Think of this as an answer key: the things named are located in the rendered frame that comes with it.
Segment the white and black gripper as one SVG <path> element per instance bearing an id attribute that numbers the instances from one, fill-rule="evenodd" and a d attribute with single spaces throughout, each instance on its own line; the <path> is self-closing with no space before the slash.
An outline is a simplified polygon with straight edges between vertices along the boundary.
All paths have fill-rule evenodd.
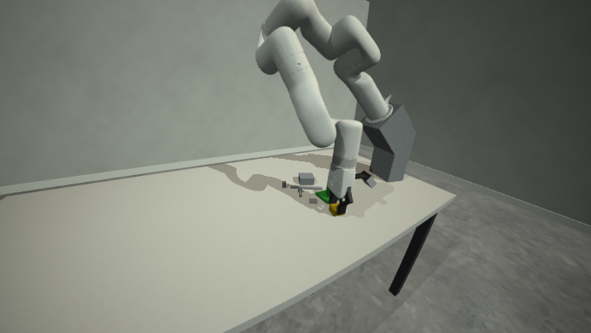
<path id="1" fill-rule="evenodd" d="M 356 166 L 340 167 L 331 162 L 327 179 L 327 186 L 330 189 L 329 204 L 337 203 L 337 198 L 339 198 L 337 215 L 345 214 L 347 205 L 353 203 L 355 168 Z M 341 198 L 345 198 L 346 201 L 342 201 Z"/>

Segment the grey long flat bar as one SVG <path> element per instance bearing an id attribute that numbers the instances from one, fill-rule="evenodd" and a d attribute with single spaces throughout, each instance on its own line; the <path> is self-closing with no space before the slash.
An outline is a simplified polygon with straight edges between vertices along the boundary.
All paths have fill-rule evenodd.
<path id="1" fill-rule="evenodd" d="M 290 185 L 291 189 L 303 188 L 304 190 L 322 190 L 320 186 Z"/>

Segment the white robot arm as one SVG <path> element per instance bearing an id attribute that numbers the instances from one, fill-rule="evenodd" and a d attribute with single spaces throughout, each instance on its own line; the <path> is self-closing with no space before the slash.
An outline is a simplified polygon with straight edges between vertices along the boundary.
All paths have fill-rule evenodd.
<path id="1" fill-rule="evenodd" d="M 301 35 L 324 58 L 336 59 L 333 66 L 336 76 L 350 89 L 371 125 L 386 120 L 393 111 L 388 104 L 391 95 L 382 97 L 371 76 L 364 73 L 379 62 L 379 48 L 352 15 L 331 27 L 314 0 L 280 0 L 262 24 L 256 47 L 260 70 L 268 75 L 279 71 L 309 141 L 318 148 L 335 142 L 332 163 L 355 167 L 363 125 L 356 120 L 330 118 L 317 79 L 295 34 L 299 26 Z"/>

